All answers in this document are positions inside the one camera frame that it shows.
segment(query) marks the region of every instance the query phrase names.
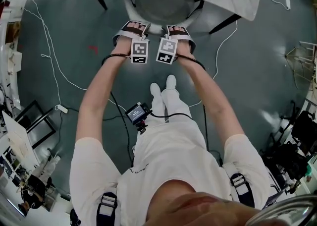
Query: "brown strap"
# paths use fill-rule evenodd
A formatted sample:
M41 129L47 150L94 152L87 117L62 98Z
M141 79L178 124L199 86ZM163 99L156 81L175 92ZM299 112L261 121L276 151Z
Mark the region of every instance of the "brown strap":
M189 34L186 31L181 31L181 30L169 31L169 35L170 36L173 36L173 35L186 35L186 36L189 36Z
M138 34L139 36L142 36L143 30L134 28L134 27L124 27L122 30L133 32L135 34Z

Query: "small display screen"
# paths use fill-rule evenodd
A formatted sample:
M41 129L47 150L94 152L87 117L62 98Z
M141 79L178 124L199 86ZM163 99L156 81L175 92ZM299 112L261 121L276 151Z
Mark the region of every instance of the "small display screen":
M129 112L127 115L129 119L134 122L136 121L139 117L141 117L143 114L145 114L145 111L142 109L141 106L137 106L134 108L131 112Z

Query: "white cable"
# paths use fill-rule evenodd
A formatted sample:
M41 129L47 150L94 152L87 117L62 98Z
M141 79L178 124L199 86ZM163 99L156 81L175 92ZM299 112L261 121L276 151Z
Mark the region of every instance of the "white cable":
M232 37L232 35L237 31L237 29L238 29L238 21L236 21L236 29L231 33L231 35L230 35L229 37L227 37L227 38L220 44L220 46L219 46L219 48L218 48L218 50L217 50L217 53L216 53L216 74L213 76L213 78L212 78L213 80L214 80L214 78L215 78L215 77L217 76L217 74L218 74L218 53L219 53L219 50L220 50L221 46L224 44L224 42L226 42L229 38ZM196 103L196 104L194 104L194 105L191 105L190 107L199 105L201 102L202 102L202 101L200 100L199 103Z
M42 24L43 24L43 28L44 28L44 33L45 33L45 36L46 36L46 40L47 40L47 43L48 43L48 47L49 47L49 55L45 55L45 54L41 54L42 57L48 57L50 60L51 60L51 64L52 64L52 69L53 69L53 76L54 76L54 79L55 79L55 82L56 82L56 86L57 86L57 94L58 94L58 100L59 100L59 104L61 105L61 100L60 100L60 95L59 95L59 86L58 86L58 82L57 82L57 79L56 79L56 76L55 76L55 69L54 69L54 65L53 65L53 61L52 61L52 57L51 57L51 47L50 47L50 44L49 44L49 39L48 39L48 36L50 38L50 41L51 41L51 45L52 45L52 50L53 50L53 54L54 54L54 58L56 60L56 63L57 63L57 66L58 66L58 69L60 71L60 73L63 75L63 77L66 79L66 81L68 81L71 85L77 87L78 89L81 89L81 90L87 90L87 89L84 89L84 88L81 88L79 86L77 86L76 84L72 83L71 81L69 81L67 79L67 77L63 74L63 72L61 71L60 67L59 67L59 63L58 63L58 60L56 58L56 54L55 54L55 50L54 50L54 45L53 45L53 41L52 41L52 38L51 38L51 35L50 35L50 32L49 32L49 29L48 27L46 26L41 14L40 14L40 11L39 11L39 8L38 8L38 5L37 3L32 0L34 2L34 4L36 5L36 9L37 9L37 12L39 14L39 16L37 16L36 14L30 12L29 10L27 10L26 8L24 8L24 10L26 10L27 12L29 12L30 14L36 16L37 18L39 18L41 21L42 21ZM118 105L119 107L121 107L125 112L126 112L126 109L124 107L122 107L121 105Z
M281 4L286 10L289 10L289 8L288 7L286 7L286 6L284 6L284 4L283 3L281 3L281 2L278 2L278 1L274 1L274 0L271 0L271 1L273 1L274 3L276 3L276 4Z

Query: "green object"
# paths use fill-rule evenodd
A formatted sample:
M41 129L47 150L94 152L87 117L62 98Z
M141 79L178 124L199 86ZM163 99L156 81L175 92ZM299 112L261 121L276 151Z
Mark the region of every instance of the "green object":
M311 175L312 175L312 168L310 167L310 165L307 165L307 172L305 176L311 176Z

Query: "neck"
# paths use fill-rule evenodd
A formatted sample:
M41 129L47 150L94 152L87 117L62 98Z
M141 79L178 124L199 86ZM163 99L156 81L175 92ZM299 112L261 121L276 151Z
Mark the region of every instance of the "neck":
M191 185L180 180L170 180L161 185L149 204L147 219L160 214L176 198L195 192Z

